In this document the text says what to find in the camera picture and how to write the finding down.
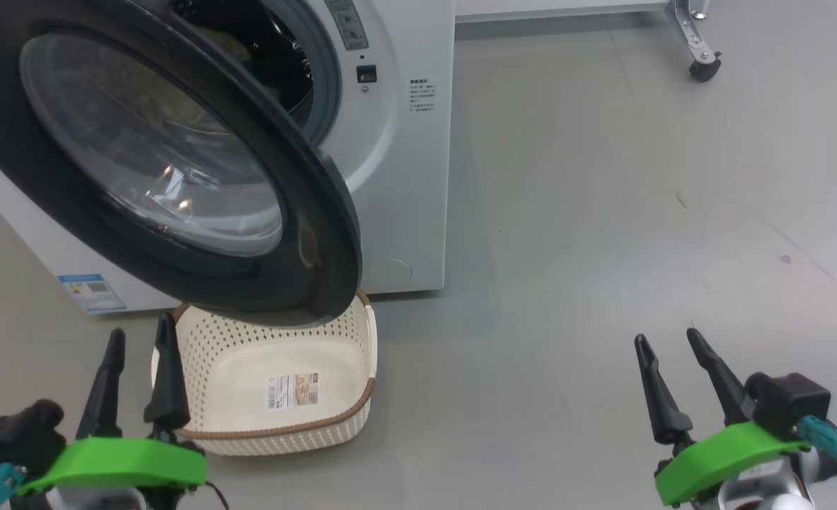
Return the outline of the stainless steel washing machine drum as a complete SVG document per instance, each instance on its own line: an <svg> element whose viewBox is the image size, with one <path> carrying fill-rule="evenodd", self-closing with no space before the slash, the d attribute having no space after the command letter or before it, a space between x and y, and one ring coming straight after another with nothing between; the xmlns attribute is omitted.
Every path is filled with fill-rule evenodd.
<svg viewBox="0 0 837 510"><path fill-rule="evenodd" d="M251 64L241 64L266 87L296 123L307 123L314 100L309 59L288 27L262 0L166 0L198 28L225 31L242 41Z"/></svg>

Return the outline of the paper basket label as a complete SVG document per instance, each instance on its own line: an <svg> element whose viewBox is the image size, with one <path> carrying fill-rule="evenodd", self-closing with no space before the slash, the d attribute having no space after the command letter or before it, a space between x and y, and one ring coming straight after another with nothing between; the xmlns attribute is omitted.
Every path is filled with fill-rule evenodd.
<svg viewBox="0 0 837 510"><path fill-rule="evenodd" d="M266 380L266 409L298 409L319 404L319 374L269 375Z"/></svg>

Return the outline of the grey frame leg with caster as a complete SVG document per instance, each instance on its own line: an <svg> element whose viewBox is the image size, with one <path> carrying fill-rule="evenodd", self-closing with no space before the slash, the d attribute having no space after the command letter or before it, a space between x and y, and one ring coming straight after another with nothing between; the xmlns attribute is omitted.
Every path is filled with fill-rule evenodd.
<svg viewBox="0 0 837 510"><path fill-rule="evenodd" d="M706 19L710 2L711 0L667 0L664 9L671 26L693 55L688 73L700 84L707 83L715 77L722 66L722 54L711 50L696 26L698 20Z"/></svg>

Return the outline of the grey warning label sticker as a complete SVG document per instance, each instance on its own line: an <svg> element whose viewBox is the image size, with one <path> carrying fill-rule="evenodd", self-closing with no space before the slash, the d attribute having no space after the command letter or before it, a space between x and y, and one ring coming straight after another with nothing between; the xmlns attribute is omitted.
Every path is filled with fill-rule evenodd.
<svg viewBox="0 0 837 510"><path fill-rule="evenodd" d="M324 0L324 3L334 19L345 49L353 51L369 48L363 22L361 22L354 0Z"/></svg>

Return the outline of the blue energy label sticker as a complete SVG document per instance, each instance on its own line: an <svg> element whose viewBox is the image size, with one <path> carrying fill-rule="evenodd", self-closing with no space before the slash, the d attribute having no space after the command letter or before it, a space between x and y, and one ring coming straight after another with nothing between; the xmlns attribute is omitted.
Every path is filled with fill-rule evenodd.
<svg viewBox="0 0 837 510"><path fill-rule="evenodd" d="M57 280L89 315L128 311L126 304L102 275L58 275Z"/></svg>

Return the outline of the white front-load washing machine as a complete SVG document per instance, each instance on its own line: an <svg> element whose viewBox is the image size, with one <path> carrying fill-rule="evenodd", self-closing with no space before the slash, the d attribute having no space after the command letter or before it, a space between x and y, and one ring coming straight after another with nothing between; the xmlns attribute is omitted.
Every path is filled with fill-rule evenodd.
<svg viewBox="0 0 837 510"><path fill-rule="evenodd" d="M351 195L357 293L443 288L455 0L354 0L369 48L353 51L324 0L262 1L309 59L314 100L300 126Z"/></svg>

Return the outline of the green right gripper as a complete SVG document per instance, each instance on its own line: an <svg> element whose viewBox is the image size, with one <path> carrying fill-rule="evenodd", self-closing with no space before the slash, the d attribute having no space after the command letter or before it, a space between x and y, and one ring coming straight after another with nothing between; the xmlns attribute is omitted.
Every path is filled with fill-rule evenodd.
<svg viewBox="0 0 837 510"><path fill-rule="evenodd" d="M655 487L664 506L679 507L710 493L751 468L775 456L808 449L793 433L776 436L752 421L755 401L727 363L695 329L686 330L696 361L709 375L724 413L723 429L710 438L694 442L693 423L681 412L659 373L659 360L643 334L636 335L637 355L643 393L656 443L673 446L671 459L662 461L654 473Z"/></svg>

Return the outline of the cream perforated laundry basket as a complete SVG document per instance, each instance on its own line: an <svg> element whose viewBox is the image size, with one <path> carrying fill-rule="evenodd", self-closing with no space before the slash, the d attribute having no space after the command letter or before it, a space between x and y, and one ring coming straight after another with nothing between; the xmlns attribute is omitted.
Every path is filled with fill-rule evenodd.
<svg viewBox="0 0 837 510"><path fill-rule="evenodd" d="M297 454L341 445L363 430L377 373L377 322L365 293L315 327L264 327L190 305L173 318L190 409L179 435L205 452ZM266 409L269 375L312 372L319 404Z"/></svg>

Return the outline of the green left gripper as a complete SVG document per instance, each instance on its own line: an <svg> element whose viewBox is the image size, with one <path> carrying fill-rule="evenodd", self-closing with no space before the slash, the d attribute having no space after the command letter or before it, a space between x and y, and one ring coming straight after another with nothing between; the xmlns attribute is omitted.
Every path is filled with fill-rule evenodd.
<svg viewBox="0 0 837 510"><path fill-rule="evenodd" d="M155 383L143 419L154 434L171 434L188 425L190 410L176 322L163 314L157 323L159 354ZM42 477L21 485L17 494L51 487L175 487L189 489L206 481L205 456L148 438L121 438L118 426L120 376L125 367L126 336L120 327L110 340L70 443Z"/></svg>

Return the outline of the black glass washer door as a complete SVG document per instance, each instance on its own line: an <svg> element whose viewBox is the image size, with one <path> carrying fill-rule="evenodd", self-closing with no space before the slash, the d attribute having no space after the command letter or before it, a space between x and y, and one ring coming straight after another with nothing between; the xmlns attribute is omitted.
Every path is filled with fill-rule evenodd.
<svg viewBox="0 0 837 510"><path fill-rule="evenodd" d="M214 132L127 105L179 89ZM299 326L363 270L346 181L239 62L166 0L0 0L0 212L58 275Z"/></svg>

